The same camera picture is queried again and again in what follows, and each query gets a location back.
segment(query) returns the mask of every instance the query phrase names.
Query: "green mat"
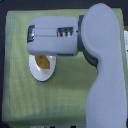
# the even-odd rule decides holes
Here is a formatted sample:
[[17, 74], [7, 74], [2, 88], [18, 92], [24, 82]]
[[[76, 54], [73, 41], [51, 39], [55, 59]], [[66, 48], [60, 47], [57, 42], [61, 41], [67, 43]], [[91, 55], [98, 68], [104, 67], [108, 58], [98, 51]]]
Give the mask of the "green mat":
[[[15, 127], [86, 124], [86, 97], [96, 79], [96, 68], [87, 62], [83, 53], [76, 57], [57, 57], [52, 77], [46, 82], [39, 82], [30, 72], [29, 54], [26, 50], [28, 22], [31, 18], [46, 15], [79, 18], [85, 12], [85, 9], [8, 12], [2, 110], [4, 123]], [[114, 9], [114, 12], [120, 25], [127, 89], [123, 17], [120, 9]]]

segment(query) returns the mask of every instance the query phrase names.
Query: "plate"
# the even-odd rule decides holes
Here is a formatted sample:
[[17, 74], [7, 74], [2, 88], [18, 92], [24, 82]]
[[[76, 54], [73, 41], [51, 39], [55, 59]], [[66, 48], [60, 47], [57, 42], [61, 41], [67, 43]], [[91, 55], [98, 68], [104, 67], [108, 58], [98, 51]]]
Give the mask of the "plate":
[[38, 67], [36, 64], [36, 61], [35, 61], [35, 56], [29, 55], [30, 71], [31, 71], [33, 77], [35, 79], [37, 79], [38, 81], [48, 80], [52, 76], [52, 74], [55, 70], [56, 57], [55, 56], [46, 56], [46, 57], [50, 62], [50, 69], [42, 69], [42, 68]]

